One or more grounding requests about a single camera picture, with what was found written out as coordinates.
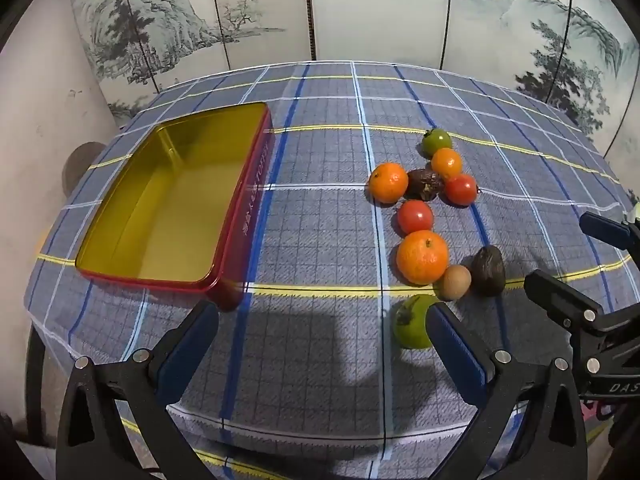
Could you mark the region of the dark avocado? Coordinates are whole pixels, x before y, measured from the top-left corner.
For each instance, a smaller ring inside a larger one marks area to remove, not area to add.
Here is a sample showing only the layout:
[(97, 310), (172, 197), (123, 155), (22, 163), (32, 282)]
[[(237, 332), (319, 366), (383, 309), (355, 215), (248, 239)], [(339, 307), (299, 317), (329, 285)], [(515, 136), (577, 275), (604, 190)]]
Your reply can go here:
[(478, 296), (499, 296), (506, 287), (506, 269), (500, 249), (487, 245), (471, 262), (472, 289)]

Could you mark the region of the large green tomato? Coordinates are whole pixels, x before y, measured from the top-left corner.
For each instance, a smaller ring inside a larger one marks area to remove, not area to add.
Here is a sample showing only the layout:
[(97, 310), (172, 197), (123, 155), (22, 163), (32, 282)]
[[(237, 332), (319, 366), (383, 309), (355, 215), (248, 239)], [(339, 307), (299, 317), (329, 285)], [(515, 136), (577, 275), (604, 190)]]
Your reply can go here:
[(426, 330), (426, 315), (439, 299), (435, 295), (414, 295), (402, 302), (395, 310), (394, 336), (401, 348), (423, 350), (431, 348), (432, 342)]

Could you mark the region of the brown kiwi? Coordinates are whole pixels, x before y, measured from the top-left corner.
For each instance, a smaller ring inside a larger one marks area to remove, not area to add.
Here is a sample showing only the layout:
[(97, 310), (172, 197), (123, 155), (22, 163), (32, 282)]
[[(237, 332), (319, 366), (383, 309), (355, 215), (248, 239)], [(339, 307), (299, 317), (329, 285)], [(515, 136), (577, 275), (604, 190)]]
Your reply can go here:
[(472, 275), (466, 266), (450, 266), (437, 284), (437, 295), (445, 301), (456, 301), (470, 289)]

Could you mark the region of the large mandarin orange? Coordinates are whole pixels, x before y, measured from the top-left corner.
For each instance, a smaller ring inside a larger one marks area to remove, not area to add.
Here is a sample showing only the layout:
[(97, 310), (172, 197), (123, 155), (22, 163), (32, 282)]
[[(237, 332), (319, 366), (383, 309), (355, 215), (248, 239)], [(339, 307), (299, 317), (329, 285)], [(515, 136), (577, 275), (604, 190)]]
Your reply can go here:
[(449, 266), (447, 243), (433, 231), (412, 232), (397, 248), (396, 266), (406, 281), (415, 285), (431, 285)]

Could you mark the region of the red tomato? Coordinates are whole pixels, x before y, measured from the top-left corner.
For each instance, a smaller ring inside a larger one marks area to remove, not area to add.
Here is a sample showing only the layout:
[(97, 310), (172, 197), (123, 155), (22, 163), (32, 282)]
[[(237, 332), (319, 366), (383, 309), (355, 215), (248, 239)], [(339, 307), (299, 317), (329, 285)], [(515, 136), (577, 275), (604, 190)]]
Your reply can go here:
[(411, 234), (416, 231), (431, 231), (434, 214), (427, 203), (420, 200), (406, 200), (397, 211), (397, 223), (401, 231)]
[(475, 202), (478, 186), (475, 179), (469, 174), (458, 174), (446, 181), (444, 194), (448, 202), (456, 206), (467, 207)]

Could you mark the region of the dark wrinkled passion fruit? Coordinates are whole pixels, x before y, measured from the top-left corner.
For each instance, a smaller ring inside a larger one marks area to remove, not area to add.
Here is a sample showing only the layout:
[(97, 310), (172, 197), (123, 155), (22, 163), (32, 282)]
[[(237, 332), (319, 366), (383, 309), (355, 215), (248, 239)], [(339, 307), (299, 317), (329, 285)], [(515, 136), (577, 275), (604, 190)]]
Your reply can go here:
[(429, 169), (413, 169), (408, 172), (408, 188), (406, 196), (414, 200), (430, 202), (444, 190), (445, 182), (435, 171)]

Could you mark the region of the smooth orange tomato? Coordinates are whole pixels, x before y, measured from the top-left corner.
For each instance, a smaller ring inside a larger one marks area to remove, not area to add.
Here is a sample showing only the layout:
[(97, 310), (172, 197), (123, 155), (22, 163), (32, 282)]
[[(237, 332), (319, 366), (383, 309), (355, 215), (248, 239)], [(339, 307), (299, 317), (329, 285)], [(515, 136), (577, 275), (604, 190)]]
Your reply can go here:
[(439, 148), (431, 158), (431, 170), (448, 181), (462, 173), (462, 159), (452, 148)]

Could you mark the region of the small green tomato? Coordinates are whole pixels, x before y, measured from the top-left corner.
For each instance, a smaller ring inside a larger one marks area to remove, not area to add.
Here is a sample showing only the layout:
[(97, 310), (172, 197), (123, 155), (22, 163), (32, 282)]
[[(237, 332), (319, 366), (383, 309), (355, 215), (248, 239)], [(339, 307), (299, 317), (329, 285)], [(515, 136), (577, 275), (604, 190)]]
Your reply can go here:
[(425, 157), (432, 158), (441, 148), (452, 148), (450, 135), (442, 128), (431, 128), (424, 133), (421, 148)]

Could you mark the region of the small mandarin orange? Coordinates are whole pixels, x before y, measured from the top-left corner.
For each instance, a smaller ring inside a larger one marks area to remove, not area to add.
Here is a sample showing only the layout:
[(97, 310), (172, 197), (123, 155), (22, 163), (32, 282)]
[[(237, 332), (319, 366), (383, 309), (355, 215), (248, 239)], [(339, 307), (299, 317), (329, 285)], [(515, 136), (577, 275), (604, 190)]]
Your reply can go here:
[(383, 205), (398, 202), (407, 191), (408, 185), (406, 170), (396, 162), (383, 162), (378, 165), (368, 179), (370, 196)]

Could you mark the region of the painted folding screen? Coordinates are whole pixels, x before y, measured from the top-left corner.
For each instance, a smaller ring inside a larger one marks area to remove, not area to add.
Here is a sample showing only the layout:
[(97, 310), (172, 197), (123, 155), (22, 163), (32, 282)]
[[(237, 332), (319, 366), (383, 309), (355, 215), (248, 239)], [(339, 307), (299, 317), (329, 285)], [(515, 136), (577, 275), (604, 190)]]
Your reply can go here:
[(639, 44), (611, 0), (70, 0), (112, 113), (193, 77), (373, 60), (502, 84), (564, 110), (612, 162), (639, 151)]

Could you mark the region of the red gold toffee tin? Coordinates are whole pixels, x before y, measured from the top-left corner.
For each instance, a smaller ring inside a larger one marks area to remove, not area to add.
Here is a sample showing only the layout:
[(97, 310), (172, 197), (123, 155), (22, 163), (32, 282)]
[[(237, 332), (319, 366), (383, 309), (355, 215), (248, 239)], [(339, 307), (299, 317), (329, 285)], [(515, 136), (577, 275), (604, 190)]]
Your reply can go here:
[(239, 307), (274, 144), (269, 106), (168, 120), (134, 150), (75, 258), (86, 278)]

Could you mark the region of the grey millstone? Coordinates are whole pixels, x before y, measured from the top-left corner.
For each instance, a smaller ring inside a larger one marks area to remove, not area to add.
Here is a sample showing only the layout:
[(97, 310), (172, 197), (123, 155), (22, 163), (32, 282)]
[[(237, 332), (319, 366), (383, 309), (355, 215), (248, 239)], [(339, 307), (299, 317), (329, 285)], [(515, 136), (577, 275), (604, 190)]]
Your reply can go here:
[(78, 146), (67, 157), (62, 169), (62, 189), (66, 198), (72, 195), (81, 177), (88, 171), (105, 145), (101, 142), (91, 141)]

